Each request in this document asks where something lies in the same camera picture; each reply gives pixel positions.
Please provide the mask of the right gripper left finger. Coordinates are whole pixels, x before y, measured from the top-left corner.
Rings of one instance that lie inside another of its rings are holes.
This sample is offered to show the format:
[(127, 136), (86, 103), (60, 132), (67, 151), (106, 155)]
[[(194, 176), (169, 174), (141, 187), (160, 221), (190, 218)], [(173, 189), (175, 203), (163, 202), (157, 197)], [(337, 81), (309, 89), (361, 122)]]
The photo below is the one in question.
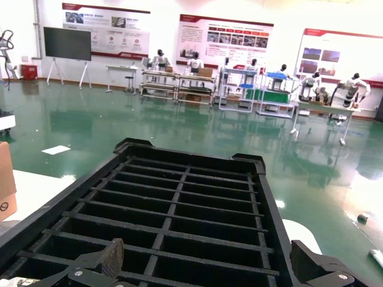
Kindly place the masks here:
[(123, 259), (123, 241), (113, 239), (103, 250), (82, 254), (64, 271), (38, 281), (38, 286), (132, 286), (117, 278)]

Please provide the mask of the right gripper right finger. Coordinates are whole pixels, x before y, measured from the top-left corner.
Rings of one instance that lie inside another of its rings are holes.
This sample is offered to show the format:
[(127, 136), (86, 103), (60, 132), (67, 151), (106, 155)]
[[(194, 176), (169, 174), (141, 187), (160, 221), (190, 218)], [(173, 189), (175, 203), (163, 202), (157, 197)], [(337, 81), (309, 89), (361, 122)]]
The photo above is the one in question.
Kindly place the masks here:
[(291, 242), (293, 273), (299, 286), (337, 287), (372, 286), (373, 283), (354, 273), (334, 257), (316, 254), (300, 240)]

